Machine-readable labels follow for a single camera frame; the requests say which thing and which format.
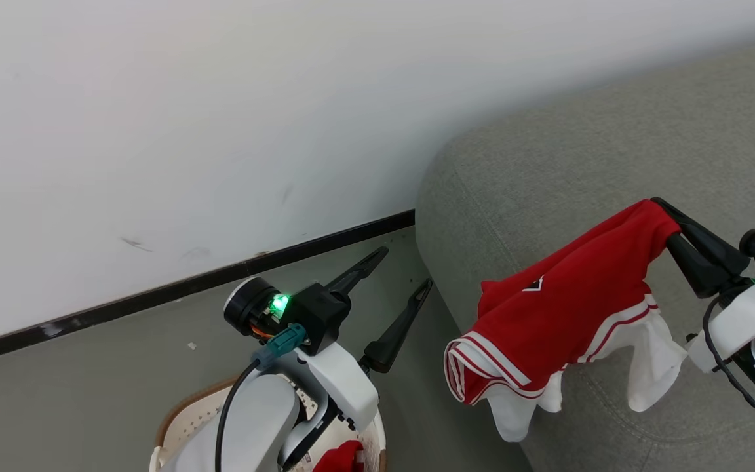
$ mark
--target green led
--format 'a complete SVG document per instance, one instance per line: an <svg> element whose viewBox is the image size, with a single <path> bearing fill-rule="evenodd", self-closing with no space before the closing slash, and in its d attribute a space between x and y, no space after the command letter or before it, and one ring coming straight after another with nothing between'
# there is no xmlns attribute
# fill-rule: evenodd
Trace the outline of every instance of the green led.
<svg viewBox="0 0 755 472"><path fill-rule="evenodd" d="M273 312L273 316L281 319L281 314L284 313L284 308L287 307L287 302L289 301L290 297L284 294L278 293L273 295L273 301L270 302L270 311Z"/></svg>

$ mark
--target red and white clothing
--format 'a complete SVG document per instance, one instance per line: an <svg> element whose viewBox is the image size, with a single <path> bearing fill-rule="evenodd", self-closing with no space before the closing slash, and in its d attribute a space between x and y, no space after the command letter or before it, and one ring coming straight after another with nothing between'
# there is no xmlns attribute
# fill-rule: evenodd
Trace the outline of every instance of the red and white clothing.
<svg viewBox="0 0 755 472"><path fill-rule="evenodd" d="M652 406L686 352L672 341L644 278L678 232L659 205L640 201L526 271L483 282L479 320L444 352L454 397L488 400L501 436L519 441L536 406L561 409L567 364L633 346L629 406Z"/></svg>

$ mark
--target gray fabric upholstery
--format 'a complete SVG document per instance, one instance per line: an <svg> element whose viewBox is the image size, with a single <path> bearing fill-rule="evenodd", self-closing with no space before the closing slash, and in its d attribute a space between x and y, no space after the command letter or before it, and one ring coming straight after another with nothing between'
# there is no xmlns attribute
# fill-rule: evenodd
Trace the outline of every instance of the gray fabric upholstery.
<svg viewBox="0 0 755 472"><path fill-rule="evenodd" d="M459 328L479 282L532 265L635 201L660 196L737 243L755 227L755 47L524 111L449 143L416 208L417 242ZM648 283L680 344L699 301L664 254ZM755 471L755 412L689 362L643 413L625 399L631 352L564 373L564 409L536 412L536 472ZM480 414L490 414L478 406Z"/></svg>

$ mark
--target teal connector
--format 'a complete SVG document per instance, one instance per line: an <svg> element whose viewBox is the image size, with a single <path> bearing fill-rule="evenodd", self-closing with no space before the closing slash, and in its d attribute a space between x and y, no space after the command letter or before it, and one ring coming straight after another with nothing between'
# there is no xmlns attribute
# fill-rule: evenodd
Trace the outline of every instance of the teal connector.
<svg viewBox="0 0 755 472"><path fill-rule="evenodd" d="M263 370L272 364L275 359L302 346L307 336L308 332L305 331L302 325L299 323L291 324L284 331L276 334L272 340L267 341L264 347L252 353L252 360L255 361L257 359L260 362L258 370Z"/></svg>

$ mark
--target laundry basket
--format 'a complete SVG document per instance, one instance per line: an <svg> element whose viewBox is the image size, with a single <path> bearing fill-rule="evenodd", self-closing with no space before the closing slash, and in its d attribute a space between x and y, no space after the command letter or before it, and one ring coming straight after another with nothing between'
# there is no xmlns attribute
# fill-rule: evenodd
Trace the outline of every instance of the laundry basket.
<svg viewBox="0 0 755 472"><path fill-rule="evenodd" d="M236 380L237 377L224 380L191 395L180 401L179 405L165 416L156 434L156 447L150 456L149 472L157 472L204 424L215 418ZM317 404L301 389L296 389L296 393L305 405L308 418L311 418L317 411ZM351 431L347 422L332 422L306 457L292 469L293 472L311 472L326 451L337 448L350 439L356 439L363 445L364 472L386 472L386 435L383 432L380 412L362 433Z"/></svg>

